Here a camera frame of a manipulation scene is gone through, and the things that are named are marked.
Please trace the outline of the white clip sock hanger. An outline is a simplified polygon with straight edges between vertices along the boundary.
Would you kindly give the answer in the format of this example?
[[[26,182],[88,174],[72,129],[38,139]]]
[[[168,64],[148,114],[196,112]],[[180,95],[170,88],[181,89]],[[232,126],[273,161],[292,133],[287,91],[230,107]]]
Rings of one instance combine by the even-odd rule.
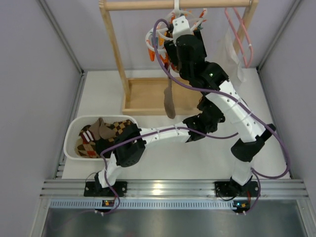
[[[157,47],[159,58],[162,60],[163,63],[169,63],[169,58],[164,48],[164,43],[167,40],[172,39],[172,21],[180,16],[185,16],[189,22],[192,34],[194,31],[201,29],[201,25],[206,20],[204,19],[207,15],[207,9],[204,8],[199,15],[199,17],[195,17],[191,11],[181,10],[179,6],[179,1],[174,1],[174,9],[165,17],[165,20],[168,22],[168,26],[163,26],[162,23],[158,23],[156,27],[156,34],[153,34],[153,30],[147,32],[145,40],[146,46],[148,48],[150,60],[154,61],[156,58],[154,47]]]

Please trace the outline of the black yellow checkered sock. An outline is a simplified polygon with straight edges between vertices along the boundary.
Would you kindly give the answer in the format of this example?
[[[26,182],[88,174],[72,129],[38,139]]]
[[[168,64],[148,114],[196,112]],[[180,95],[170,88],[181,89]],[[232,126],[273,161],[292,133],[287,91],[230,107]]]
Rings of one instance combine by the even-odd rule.
[[[106,126],[109,127],[110,129],[112,129],[116,135],[114,138],[116,138],[118,135],[122,134],[124,129],[126,127],[128,127],[129,125],[132,125],[133,122],[129,119],[127,120],[123,120],[123,121],[117,121],[117,122],[114,122],[114,123],[106,123]],[[91,125],[86,125],[79,133],[79,136],[80,134],[83,132],[83,131],[86,131]]]

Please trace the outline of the dark navy sock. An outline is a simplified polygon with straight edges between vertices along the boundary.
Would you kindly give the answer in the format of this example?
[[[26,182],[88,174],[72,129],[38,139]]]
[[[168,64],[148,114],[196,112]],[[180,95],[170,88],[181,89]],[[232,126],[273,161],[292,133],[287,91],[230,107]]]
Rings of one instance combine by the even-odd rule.
[[[103,139],[100,138],[99,140],[95,141],[95,151],[101,157],[101,153],[108,149],[109,147],[112,147],[114,145],[114,138],[110,139]]]

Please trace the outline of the beige orange argyle sock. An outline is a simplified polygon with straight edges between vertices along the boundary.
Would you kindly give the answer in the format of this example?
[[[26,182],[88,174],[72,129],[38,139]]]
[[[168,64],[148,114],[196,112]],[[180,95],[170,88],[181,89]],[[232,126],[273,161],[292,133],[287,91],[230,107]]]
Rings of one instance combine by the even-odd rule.
[[[87,144],[78,143],[75,147],[75,152],[82,158],[100,158],[100,155],[96,152],[96,144],[94,142]]]

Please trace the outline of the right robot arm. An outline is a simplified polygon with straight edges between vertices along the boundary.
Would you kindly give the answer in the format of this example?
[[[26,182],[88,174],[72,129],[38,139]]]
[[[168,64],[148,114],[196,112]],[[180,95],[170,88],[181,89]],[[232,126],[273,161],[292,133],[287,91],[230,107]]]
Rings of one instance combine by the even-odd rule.
[[[180,77],[202,94],[197,106],[201,113],[183,121],[189,129],[189,140],[199,140],[207,133],[215,132],[218,124],[225,120],[236,127],[239,139],[231,152],[237,160],[226,191],[232,197],[243,195],[252,179],[251,162],[271,137],[275,126],[256,121],[235,91],[228,74],[219,64],[206,61],[200,31],[166,40],[164,48]]]

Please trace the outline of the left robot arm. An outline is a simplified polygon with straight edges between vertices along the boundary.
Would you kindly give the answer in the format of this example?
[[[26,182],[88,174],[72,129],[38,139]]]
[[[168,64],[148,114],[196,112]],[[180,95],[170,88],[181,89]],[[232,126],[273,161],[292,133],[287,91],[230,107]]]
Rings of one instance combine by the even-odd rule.
[[[113,186],[121,170],[138,163],[146,149],[158,144],[198,141],[217,131],[218,124],[225,121],[222,111],[204,96],[197,108],[201,113],[180,123],[158,128],[140,128],[133,123],[112,144],[105,140],[97,142],[96,148],[104,159],[105,167],[94,176],[96,192]]]

